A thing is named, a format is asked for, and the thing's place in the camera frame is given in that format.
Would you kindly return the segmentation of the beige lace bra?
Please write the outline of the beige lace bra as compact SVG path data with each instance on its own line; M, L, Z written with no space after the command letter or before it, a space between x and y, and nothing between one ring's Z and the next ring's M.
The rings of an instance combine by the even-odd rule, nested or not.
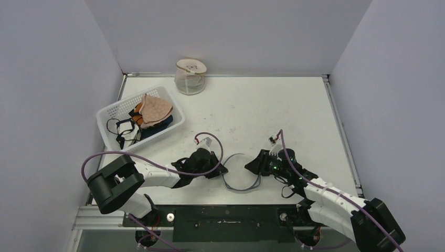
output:
M139 109L139 114L143 119L141 128L146 129L164 121L172 114L172 111L173 105L170 102L146 93L142 97L142 105Z

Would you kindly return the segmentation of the white mesh bag beige trim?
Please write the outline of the white mesh bag beige trim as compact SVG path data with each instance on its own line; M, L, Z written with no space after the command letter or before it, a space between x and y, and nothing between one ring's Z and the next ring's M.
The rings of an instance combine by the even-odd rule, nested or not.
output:
M178 91L185 95L195 95L205 89L207 67L197 59L185 58L176 63L174 82Z

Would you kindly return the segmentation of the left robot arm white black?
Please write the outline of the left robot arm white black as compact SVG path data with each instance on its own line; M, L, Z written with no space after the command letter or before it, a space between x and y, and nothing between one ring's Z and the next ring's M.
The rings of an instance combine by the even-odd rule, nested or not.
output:
M117 154L118 158L84 180L102 214L120 210L136 217L143 226L156 221L157 209L148 195L137 192L139 188L181 188L199 176L213 179L228 173L215 153L204 148L171 163L171 168L132 153Z

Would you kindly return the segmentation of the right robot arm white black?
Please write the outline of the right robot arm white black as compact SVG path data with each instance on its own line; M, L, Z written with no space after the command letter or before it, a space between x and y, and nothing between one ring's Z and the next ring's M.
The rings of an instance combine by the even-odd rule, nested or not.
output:
M296 217L303 225L313 222L328 226L355 242L359 251L394 251L406 235L386 204L367 200L335 188L303 168L292 149L271 154L261 150L245 165L255 175L274 176L303 198Z

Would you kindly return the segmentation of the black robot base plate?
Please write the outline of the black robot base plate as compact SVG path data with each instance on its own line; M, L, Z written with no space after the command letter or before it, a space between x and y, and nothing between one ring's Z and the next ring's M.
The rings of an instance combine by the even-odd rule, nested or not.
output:
M141 223L159 234L171 234L175 243L292 243L295 238L318 242L322 227L294 204L159 205L157 212Z

